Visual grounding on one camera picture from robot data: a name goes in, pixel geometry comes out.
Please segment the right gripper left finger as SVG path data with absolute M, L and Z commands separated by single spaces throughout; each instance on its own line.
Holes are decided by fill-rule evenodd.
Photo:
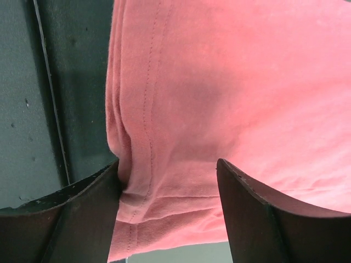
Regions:
M 1 209 L 1 262 L 107 262 L 121 184 L 118 161 L 17 208 Z

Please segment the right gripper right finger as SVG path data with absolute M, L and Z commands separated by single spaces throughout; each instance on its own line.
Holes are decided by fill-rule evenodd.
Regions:
M 290 197 L 217 161 L 233 262 L 350 262 L 350 214 Z

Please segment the pink t shirt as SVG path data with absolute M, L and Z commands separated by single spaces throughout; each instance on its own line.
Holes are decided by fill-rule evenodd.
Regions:
M 350 211 L 347 1 L 115 1 L 105 105 L 109 261 L 226 241 L 220 158 Z

